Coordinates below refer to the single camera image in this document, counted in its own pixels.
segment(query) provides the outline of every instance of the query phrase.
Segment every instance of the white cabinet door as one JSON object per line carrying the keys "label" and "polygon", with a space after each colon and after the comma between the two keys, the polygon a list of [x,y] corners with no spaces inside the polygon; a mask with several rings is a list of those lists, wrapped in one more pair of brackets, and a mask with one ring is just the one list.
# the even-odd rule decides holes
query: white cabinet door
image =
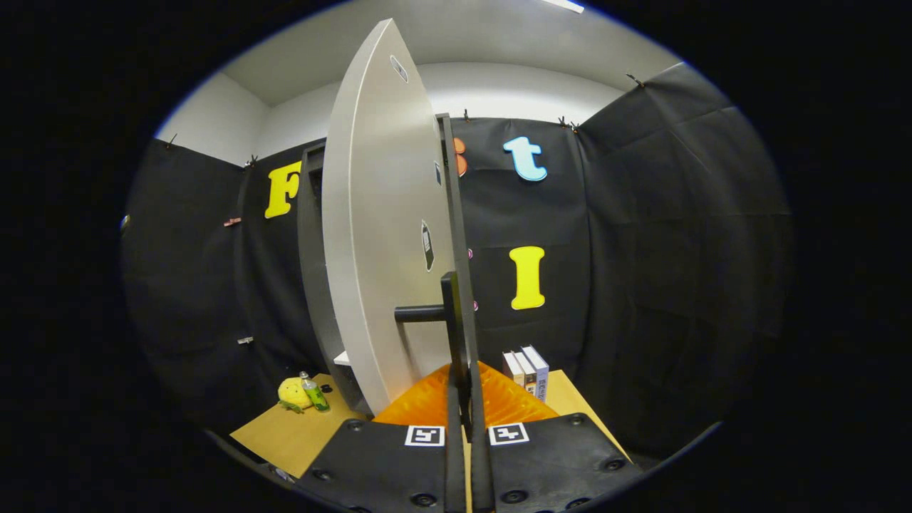
{"label": "white cabinet door", "polygon": [[441,304],[454,269],[440,129],[392,19],[348,67],[326,134],[323,237],[339,333],[378,414],[451,359],[443,322],[397,325],[395,307]]}

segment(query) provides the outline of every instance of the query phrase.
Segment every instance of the book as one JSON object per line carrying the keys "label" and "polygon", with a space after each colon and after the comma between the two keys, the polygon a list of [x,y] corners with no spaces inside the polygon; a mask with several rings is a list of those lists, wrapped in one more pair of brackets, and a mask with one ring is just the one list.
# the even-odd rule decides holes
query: book
{"label": "book", "polygon": [[503,373],[519,386],[525,386],[525,373],[512,351],[503,354]]}
{"label": "book", "polygon": [[533,397],[538,397],[535,394],[535,384],[538,382],[538,374],[535,372],[535,368],[531,363],[529,363],[529,359],[525,357],[525,354],[522,351],[515,352],[513,356],[516,357],[516,361],[519,362],[519,366],[523,368],[523,387]]}
{"label": "book", "polygon": [[535,397],[544,403],[544,399],[548,396],[548,372],[550,371],[548,362],[532,346],[524,347],[523,354],[535,369]]}

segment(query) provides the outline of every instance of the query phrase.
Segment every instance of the plastic bottle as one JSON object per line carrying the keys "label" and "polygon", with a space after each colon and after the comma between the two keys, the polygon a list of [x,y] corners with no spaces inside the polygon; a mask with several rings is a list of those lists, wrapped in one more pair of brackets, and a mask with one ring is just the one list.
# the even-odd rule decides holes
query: plastic bottle
{"label": "plastic bottle", "polygon": [[326,412],[329,410],[329,403],[326,402],[326,397],[323,396],[323,393],[320,392],[320,387],[310,379],[310,376],[306,372],[301,372],[301,386],[304,387],[304,393],[307,394],[307,397],[310,398],[310,402],[314,404],[314,407],[319,412]]}

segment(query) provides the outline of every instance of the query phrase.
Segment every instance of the yellow plush toy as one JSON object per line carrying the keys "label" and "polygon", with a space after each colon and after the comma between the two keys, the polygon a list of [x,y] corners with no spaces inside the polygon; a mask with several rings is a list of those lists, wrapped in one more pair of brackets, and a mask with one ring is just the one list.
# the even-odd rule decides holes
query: yellow plush toy
{"label": "yellow plush toy", "polygon": [[301,378],[288,378],[279,385],[279,404],[299,414],[314,405],[301,386]]}

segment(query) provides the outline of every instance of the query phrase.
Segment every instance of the wooden board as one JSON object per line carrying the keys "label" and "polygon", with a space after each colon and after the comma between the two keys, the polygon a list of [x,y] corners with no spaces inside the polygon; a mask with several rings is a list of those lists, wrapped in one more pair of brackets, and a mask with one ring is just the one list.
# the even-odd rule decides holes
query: wooden board
{"label": "wooden board", "polygon": [[[326,374],[314,376],[314,381],[319,385],[328,384],[335,390],[336,384]],[[276,404],[231,436],[289,475],[300,477],[343,422],[347,419],[367,420],[364,415],[349,410],[338,393],[327,393],[325,396],[329,402],[328,412],[319,412],[311,407],[302,414],[296,414]]]}
{"label": "wooden board", "polygon": [[[335,386],[332,377],[318,374],[314,377],[317,384]],[[232,438],[259,455],[269,463],[281,468],[288,474],[300,477],[313,463],[323,447],[329,443],[338,427],[347,419],[367,420],[362,414],[356,414],[346,407],[345,401],[337,394],[327,394],[330,410],[325,414],[308,408],[303,414],[289,412],[278,404],[245,424],[232,433]],[[598,415],[586,402],[564,371],[551,371],[548,374],[548,397],[545,403],[561,415],[583,413],[596,423],[599,429],[617,445],[627,458],[630,456],[608,431]],[[466,462],[467,494],[469,486],[471,444],[465,442],[462,435],[463,452]],[[471,495],[467,495],[469,504]]]}
{"label": "wooden board", "polygon": [[589,415],[589,418],[596,423],[598,429],[601,429],[602,433],[620,449],[621,453],[623,453],[627,459],[630,459],[630,455],[627,454],[627,451],[624,450],[624,447],[616,440],[615,436],[608,431],[605,423],[602,422],[602,419],[598,418],[596,412],[592,410],[592,406],[589,406],[589,403],[583,398],[583,394],[574,387],[573,383],[570,382],[570,379],[567,378],[567,375],[564,374],[564,371],[548,372],[548,396],[544,403],[551,406],[559,415]]}

